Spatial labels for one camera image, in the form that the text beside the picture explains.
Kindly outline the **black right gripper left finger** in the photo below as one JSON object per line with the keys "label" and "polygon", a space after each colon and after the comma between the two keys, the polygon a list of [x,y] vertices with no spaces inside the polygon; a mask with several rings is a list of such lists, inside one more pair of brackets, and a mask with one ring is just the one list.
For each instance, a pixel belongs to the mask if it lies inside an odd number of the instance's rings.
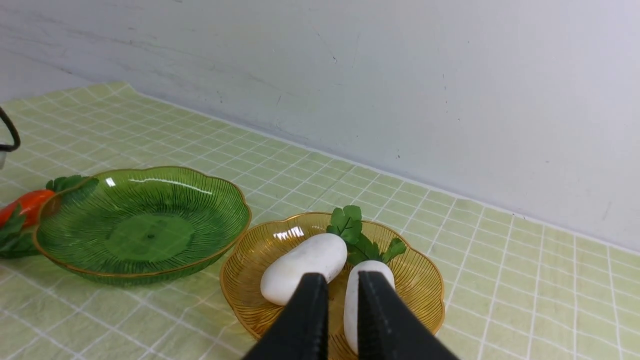
{"label": "black right gripper left finger", "polygon": [[302,276],[290,301],[245,360],[327,360],[329,285],[320,273]]}

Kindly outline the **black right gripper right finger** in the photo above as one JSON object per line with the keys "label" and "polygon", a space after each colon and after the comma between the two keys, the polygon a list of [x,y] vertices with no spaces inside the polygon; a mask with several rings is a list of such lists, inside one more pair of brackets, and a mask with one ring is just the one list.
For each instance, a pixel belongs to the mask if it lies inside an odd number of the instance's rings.
{"label": "black right gripper right finger", "polygon": [[358,274],[360,360],[456,360],[418,320],[381,272]]}

